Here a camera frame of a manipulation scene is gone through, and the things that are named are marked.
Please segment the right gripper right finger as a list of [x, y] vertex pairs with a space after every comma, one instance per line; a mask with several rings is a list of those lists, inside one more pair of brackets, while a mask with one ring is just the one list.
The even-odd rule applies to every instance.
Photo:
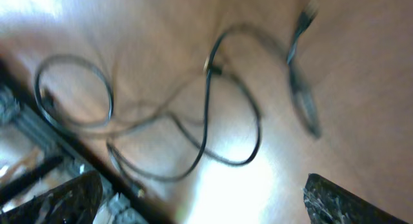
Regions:
[[303, 202], [311, 223], [404, 223], [319, 174], [308, 175]]

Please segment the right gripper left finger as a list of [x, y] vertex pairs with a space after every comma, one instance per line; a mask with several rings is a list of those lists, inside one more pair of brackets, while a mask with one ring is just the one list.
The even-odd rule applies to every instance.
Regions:
[[103, 198], [101, 176], [84, 173], [1, 214], [1, 223], [92, 223]]

